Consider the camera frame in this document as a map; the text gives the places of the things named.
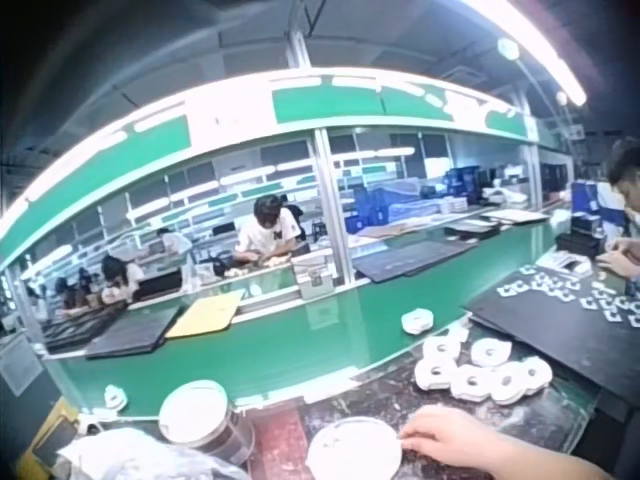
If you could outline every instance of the black device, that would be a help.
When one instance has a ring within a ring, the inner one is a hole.
[[[604,251],[604,238],[580,232],[561,233],[556,237],[558,250],[596,258]]]

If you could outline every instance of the ceiling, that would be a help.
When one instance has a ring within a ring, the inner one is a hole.
[[[636,95],[638,85],[628,61],[640,53],[640,42],[630,41],[633,3],[513,3],[583,82],[588,124],[640,123],[638,102],[620,93]],[[409,71],[497,94],[526,82],[497,53],[500,32],[452,0],[21,0],[10,8],[0,20],[5,207],[55,158],[139,106],[217,79],[286,68],[291,19],[314,65]],[[555,83],[523,61],[553,96]],[[534,114],[549,116],[536,89],[529,99]]]

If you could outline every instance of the person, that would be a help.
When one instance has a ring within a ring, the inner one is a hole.
[[[191,241],[180,232],[174,232],[168,228],[161,228],[156,234],[162,239],[164,248],[169,254],[182,255],[191,249]]]
[[[293,219],[298,224],[300,235],[296,237],[296,240],[300,242],[306,242],[307,232],[304,228],[302,228],[302,224],[300,223],[300,219],[304,215],[304,212],[299,206],[294,205],[293,203],[289,203],[289,198],[286,195],[280,195],[280,201],[282,202],[282,206],[291,212],[291,215],[293,215]]]
[[[233,253],[240,262],[264,262],[291,252],[300,227],[293,215],[282,208],[276,195],[264,195],[253,205],[253,217],[245,222]]]
[[[108,287],[102,291],[101,297],[107,305],[121,300],[130,302],[144,278],[144,272],[134,262],[125,262],[112,255],[105,255],[102,259],[102,274]]]
[[[426,406],[400,431],[405,450],[495,480],[612,480],[597,466],[499,433],[462,410]]]
[[[58,277],[54,285],[56,295],[62,298],[63,315],[71,315],[75,311],[83,309],[89,306],[87,297],[78,290],[75,285],[69,285],[67,279],[64,277]]]
[[[31,305],[33,316],[36,317],[36,320],[38,320],[39,322],[45,322],[49,320],[47,302],[45,302],[44,298],[38,295],[36,291],[28,285],[25,287],[25,290],[27,291],[29,304]]]
[[[616,155],[608,180],[624,197],[627,208],[640,212],[640,146],[631,146]],[[623,278],[636,280],[640,278],[640,239],[618,238],[610,251],[596,261]]]

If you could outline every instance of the black hair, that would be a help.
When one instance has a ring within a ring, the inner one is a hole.
[[[635,145],[623,151],[614,152],[617,158],[609,169],[608,180],[611,185],[617,185],[622,180],[636,180],[640,172],[640,146]]]
[[[105,255],[102,259],[102,274],[107,282],[113,282],[120,277],[122,283],[129,285],[127,279],[127,262],[111,255]]]
[[[253,204],[253,214],[262,226],[275,224],[278,221],[281,209],[282,201],[276,195],[263,195]]]
[[[69,290],[69,284],[67,283],[67,279],[64,277],[56,278],[56,283],[53,289],[55,290],[56,295],[63,295],[64,293],[66,293],[66,291]]]

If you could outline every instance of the small white component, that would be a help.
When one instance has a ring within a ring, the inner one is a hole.
[[[445,356],[457,360],[460,356],[460,342],[451,337],[428,337],[422,344],[424,358]]]
[[[449,388],[457,370],[458,366],[451,358],[445,356],[423,358],[414,369],[416,385],[425,391]]]
[[[613,304],[620,310],[630,310],[631,303],[627,297],[616,297]]]
[[[119,412],[127,405],[127,396],[123,389],[107,385],[104,389],[104,403],[109,410]]]
[[[527,391],[527,370],[520,362],[508,362],[493,372],[491,399],[498,405],[511,405]]]
[[[518,293],[523,293],[529,290],[529,285],[524,283],[522,280],[518,280],[517,282],[511,284],[511,289]]]
[[[492,372],[488,368],[463,365],[451,382],[451,395],[470,402],[482,402],[491,393]]]
[[[433,328],[433,312],[425,308],[416,308],[402,316],[402,329],[409,335],[420,335]]]
[[[518,294],[518,292],[516,292],[513,288],[511,288],[511,285],[505,285],[504,287],[498,287],[496,290],[498,291],[498,294],[501,297],[513,297],[513,296]]]
[[[566,282],[564,282],[564,286],[567,287],[569,290],[575,290],[575,291],[580,290],[580,282],[567,280]]]
[[[640,328],[640,317],[637,315],[629,315],[627,318],[633,328]]]
[[[469,329],[463,327],[459,323],[455,323],[449,327],[447,337],[452,338],[460,343],[464,343],[469,339]]]
[[[543,388],[547,388],[553,380],[551,366],[539,357],[529,357],[523,360],[522,366],[527,373],[526,395],[533,395]]]
[[[602,298],[599,303],[603,310],[612,310],[614,312],[618,310],[611,299]]]
[[[608,321],[612,323],[620,323],[622,321],[622,317],[620,316],[620,314],[618,313],[618,310],[616,309],[605,310],[604,316],[607,318]]]
[[[593,290],[591,292],[591,294],[593,295],[594,298],[597,298],[598,300],[611,300],[611,297],[609,296],[608,293],[606,293],[604,290]]]
[[[580,304],[585,310],[598,310],[598,305],[596,304],[596,301],[593,299],[593,297],[581,298]]]
[[[479,367],[497,367],[509,360],[511,342],[483,338],[471,346],[471,361]]]
[[[533,265],[525,265],[520,268],[520,273],[523,275],[534,275],[536,273],[536,269]]]

